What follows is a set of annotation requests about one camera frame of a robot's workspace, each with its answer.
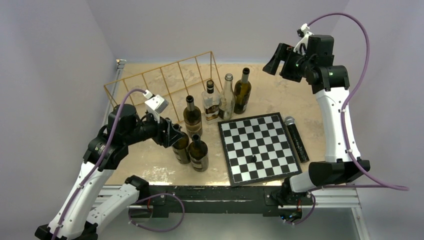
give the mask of wire rack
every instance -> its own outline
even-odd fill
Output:
[[[195,104],[204,113],[201,106],[201,93],[206,90],[205,83],[209,80],[215,83],[216,91],[220,92],[223,89],[215,56],[212,51],[124,77],[109,82],[103,87],[112,107],[120,104],[125,94],[134,88],[145,88],[153,94],[159,94],[172,104],[172,108],[168,106],[168,112],[165,113],[166,116],[168,117],[171,114],[169,116],[171,120],[180,123],[184,119],[185,97],[188,95],[194,96]],[[112,94],[110,89],[114,85],[117,85],[118,91]],[[129,100],[126,103],[134,105],[137,111],[144,112],[145,110],[140,108],[140,106],[144,104],[145,100],[141,93],[134,92],[129,96]]]

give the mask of clear glass bottle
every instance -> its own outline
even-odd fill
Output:
[[[225,75],[224,89],[219,95],[219,113],[218,116],[223,120],[229,120],[233,116],[234,104],[236,98],[233,92],[233,75],[227,73]]]
[[[181,126],[178,124],[175,124],[172,127],[175,130],[178,130],[178,131],[181,130]],[[184,136],[172,145],[172,150],[173,150],[173,153],[175,154],[176,159],[178,160],[180,164],[189,164],[190,156],[189,156],[188,146],[189,146],[190,139],[185,132],[182,132],[182,134]]]
[[[220,95],[214,91],[214,81],[209,80],[206,82],[206,91],[201,93],[203,98],[204,116],[206,123],[215,123],[218,119]]]
[[[234,113],[242,114],[248,107],[249,97],[252,91],[252,84],[249,82],[250,69],[245,67],[241,79],[234,85],[235,105]]]
[[[188,146],[191,165],[194,170],[204,172],[209,167],[208,146],[204,141],[200,140],[199,134],[194,134],[191,139],[193,142]]]
[[[192,95],[185,98],[187,107],[184,109],[183,116],[185,122],[185,129],[187,134],[192,137],[194,134],[202,135],[202,113],[200,109],[195,106],[195,99]]]

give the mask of chessboard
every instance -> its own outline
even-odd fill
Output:
[[[282,179],[302,172],[280,113],[218,123],[230,185]]]

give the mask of robotic arm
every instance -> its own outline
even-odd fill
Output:
[[[96,240],[97,234],[122,210],[137,200],[150,196],[149,183],[137,176],[131,176],[127,178],[119,193],[91,210],[103,185],[121,160],[128,155],[129,145],[153,139],[158,145],[167,148],[184,136],[180,128],[174,127],[169,118],[160,117],[160,113],[167,107],[168,102],[149,91],[146,91],[144,96],[148,98],[145,102],[147,112],[141,119],[136,108],[130,104],[122,106],[120,116],[117,116],[119,105],[109,114],[108,124],[102,126],[97,137],[88,144],[78,178],[65,203],[49,224],[38,227],[35,232],[36,237],[50,240],[53,235],[56,235],[57,240]],[[88,181],[80,185],[105,150],[116,118],[118,118],[118,124],[103,161]],[[61,215],[69,201],[71,204],[67,214],[59,225]]]
[[[314,35],[307,24],[297,31],[302,39],[293,47],[280,43],[274,56],[263,71],[275,75],[280,61],[284,61],[279,75],[284,79],[300,82],[302,78],[311,85],[319,104],[324,123],[326,151],[324,162],[311,162],[307,172],[284,180],[275,198],[283,204],[296,204],[310,189],[329,184],[350,183],[362,175],[348,153],[357,156],[359,164],[370,170],[370,162],[362,160],[355,144],[349,108],[344,110],[347,135],[351,149],[347,149],[341,125],[342,103],[349,95],[348,71],[342,65],[333,65],[334,39],[329,35]]]

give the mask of brown glass bottle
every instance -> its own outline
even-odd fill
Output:
[[[245,67],[243,69],[243,75],[241,76],[241,79],[235,83],[235,114],[244,113],[246,111],[246,108],[248,107],[249,97],[252,91],[252,84],[249,82],[249,73],[250,69],[248,67]]]
[[[194,170],[204,172],[209,167],[208,146],[200,140],[199,134],[194,134],[191,139],[193,142],[188,146],[191,165]]]
[[[195,99],[192,95],[188,95],[185,101],[187,102],[187,107],[184,109],[183,116],[187,134],[189,137],[192,137],[194,134],[199,134],[199,136],[201,136],[203,132],[202,113],[200,109],[195,106]]]
[[[181,130],[181,126],[178,124],[175,124],[173,128],[178,131]],[[189,164],[190,156],[189,156],[188,146],[189,146],[190,139],[185,132],[182,132],[182,134],[184,136],[172,145],[172,150],[173,150],[173,153],[175,154],[176,159],[178,160],[180,164]]]

